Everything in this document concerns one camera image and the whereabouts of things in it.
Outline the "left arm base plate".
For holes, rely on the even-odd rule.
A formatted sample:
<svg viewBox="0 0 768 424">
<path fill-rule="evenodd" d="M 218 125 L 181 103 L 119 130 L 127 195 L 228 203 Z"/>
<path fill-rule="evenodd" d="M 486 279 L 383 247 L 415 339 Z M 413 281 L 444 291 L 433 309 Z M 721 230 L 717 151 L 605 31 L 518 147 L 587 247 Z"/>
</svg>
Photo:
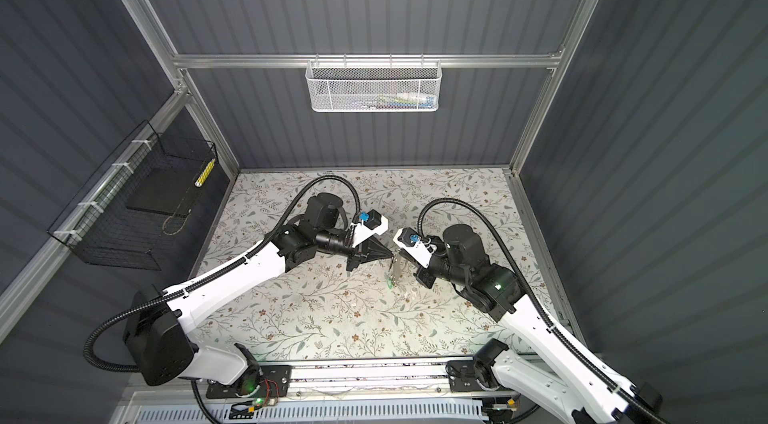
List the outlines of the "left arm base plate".
<svg viewBox="0 0 768 424">
<path fill-rule="evenodd" d="M 287 396 L 292 377 L 292 367 L 288 365 L 266 365 L 260 367 L 260 373 L 248 370 L 244 377 L 231 385 L 211 381 L 205 393 L 209 400 L 216 399 L 279 399 Z"/>
</svg>

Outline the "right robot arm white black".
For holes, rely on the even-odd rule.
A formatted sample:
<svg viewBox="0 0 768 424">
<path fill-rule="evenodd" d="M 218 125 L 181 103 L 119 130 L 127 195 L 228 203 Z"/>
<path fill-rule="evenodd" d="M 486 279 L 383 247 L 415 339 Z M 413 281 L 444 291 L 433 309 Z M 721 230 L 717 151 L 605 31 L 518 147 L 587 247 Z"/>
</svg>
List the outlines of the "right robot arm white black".
<svg viewBox="0 0 768 424">
<path fill-rule="evenodd" d="M 404 228 L 394 242 L 415 263 L 423 286 L 438 279 L 456 286 L 460 297 L 521 338 L 548 367 L 542 370 L 492 339 L 473 357 L 481 387 L 515 390 L 563 423 L 660 422 L 661 395 L 613 370 L 538 308 L 511 269 L 492 263 L 470 226 L 453 225 L 441 237 Z"/>
</svg>

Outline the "aluminium mounting rail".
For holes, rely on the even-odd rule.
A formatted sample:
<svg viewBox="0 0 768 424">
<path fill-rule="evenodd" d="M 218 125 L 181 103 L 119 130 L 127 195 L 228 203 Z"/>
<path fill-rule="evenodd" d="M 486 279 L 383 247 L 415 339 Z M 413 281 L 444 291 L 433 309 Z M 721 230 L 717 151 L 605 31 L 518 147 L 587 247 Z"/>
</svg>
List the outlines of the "aluminium mounting rail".
<svg viewBox="0 0 768 424">
<path fill-rule="evenodd" d="M 432 397 L 496 397 L 511 396 L 496 392 L 453 393 L 450 391 L 445 364 L 469 356 L 429 356 L 382 359 L 298 360 L 265 362 L 266 365 L 288 365 L 292 377 L 287 396 L 279 403 L 311 400 L 367 400 Z M 555 372 L 540 357 L 517 354 L 509 350 L 496 363 L 505 372 L 500 386 L 527 397 L 539 394 L 549 398 L 574 396 L 575 386 Z"/>
</svg>

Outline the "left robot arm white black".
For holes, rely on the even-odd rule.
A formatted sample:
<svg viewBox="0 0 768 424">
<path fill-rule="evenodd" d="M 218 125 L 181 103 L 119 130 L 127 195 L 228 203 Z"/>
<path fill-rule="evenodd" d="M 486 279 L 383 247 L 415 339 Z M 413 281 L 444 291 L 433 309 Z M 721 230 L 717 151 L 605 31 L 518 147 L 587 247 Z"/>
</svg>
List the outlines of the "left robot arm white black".
<svg viewBox="0 0 768 424">
<path fill-rule="evenodd" d="M 139 373 L 149 386 L 174 379 L 214 381 L 250 397 L 263 390 L 266 379 L 260 365 L 242 344 L 223 350 L 195 343 L 190 335 L 214 311 L 281 276 L 319 253 L 343 256 L 349 271 L 359 265 L 392 258 L 379 238 L 389 227 L 376 210 L 361 212 L 346 221 L 342 200 L 330 193 L 309 198 L 304 213 L 278 228 L 263 249 L 252 247 L 232 259 L 234 270 L 222 277 L 207 272 L 188 283 L 167 288 L 180 297 L 129 317 L 124 343 Z"/>
</svg>

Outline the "yellow marker in basket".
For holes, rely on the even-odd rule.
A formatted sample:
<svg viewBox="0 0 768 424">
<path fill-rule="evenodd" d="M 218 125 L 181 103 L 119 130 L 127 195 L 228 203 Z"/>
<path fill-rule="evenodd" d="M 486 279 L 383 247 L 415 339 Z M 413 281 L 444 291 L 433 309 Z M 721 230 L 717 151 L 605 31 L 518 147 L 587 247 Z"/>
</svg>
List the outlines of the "yellow marker in basket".
<svg viewBox="0 0 768 424">
<path fill-rule="evenodd" d="M 194 186 L 196 188 L 202 188 L 204 186 L 207 179 L 209 178 L 212 171 L 214 170 L 216 163 L 217 163 L 217 159 L 213 158 L 205 165 L 205 167 L 202 169 L 202 171 L 200 172 L 200 174 L 198 175 L 198 177 L 194 182 Z"/>
</svg>

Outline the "black pad in basket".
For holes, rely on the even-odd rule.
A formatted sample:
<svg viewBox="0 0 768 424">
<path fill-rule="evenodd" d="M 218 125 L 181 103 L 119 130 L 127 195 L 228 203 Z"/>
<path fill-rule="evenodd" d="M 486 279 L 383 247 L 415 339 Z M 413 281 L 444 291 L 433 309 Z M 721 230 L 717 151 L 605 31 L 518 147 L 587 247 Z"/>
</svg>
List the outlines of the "black pad in basket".
<svg viewBox="0 0 768 424">
<path fill-rule="evenodd" d="M 196 188 L 197 175 L 154 169 L 128 198 L 126 208 L 163 216 L 187 217 L 202 188 Z"/>
</svg>

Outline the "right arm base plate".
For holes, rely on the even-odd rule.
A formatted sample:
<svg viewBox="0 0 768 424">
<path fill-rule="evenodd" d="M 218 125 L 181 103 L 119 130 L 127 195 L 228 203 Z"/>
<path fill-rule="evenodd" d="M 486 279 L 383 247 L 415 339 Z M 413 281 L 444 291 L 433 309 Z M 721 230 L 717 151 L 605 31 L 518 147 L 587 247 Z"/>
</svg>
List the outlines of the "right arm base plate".
<svg viewBox="0 0 768 424">
<path fill-rule="evenodd" d="M 517 391 L 503 386 L 484 388 L 477 380 L 471 359 L 449 360 L 445 364 L 445 372 L 448 376 L 450 391 L 453 393 L 496 392 L 518 395 Z"/>
</svg>

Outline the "floral table mat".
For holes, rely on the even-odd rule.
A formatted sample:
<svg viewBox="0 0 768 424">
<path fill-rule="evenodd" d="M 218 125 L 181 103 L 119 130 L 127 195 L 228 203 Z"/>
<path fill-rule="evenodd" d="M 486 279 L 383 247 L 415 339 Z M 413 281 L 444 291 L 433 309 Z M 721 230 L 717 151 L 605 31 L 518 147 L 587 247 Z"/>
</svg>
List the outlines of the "floral table mat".
<svg viewBox="0 0 768 424">
<path fill-rule="evenodd" d="M 433 235 L 465 223 L 494 263 L 515 261 L 540 303 L 553 305 L 499 168 L 346 171 L 335 182 L 313 172 L 244 173 L 229 195 L 200 264 L 208 271 L 243 253 L 273 227 L 298 193 L 360 195 L 391 230 L 422 223 Z M 193 333 L 218 348 L 246 345 L 263 361 L 454 356 L 492 338 L 518 353 L 527 344 L 437 281 L 426 289 L 402 258 L 347 272 L 340 256 L 319 254 L 213 312 Z M 387 279 L 395 286 L 388 289 Z"/>
</svg>

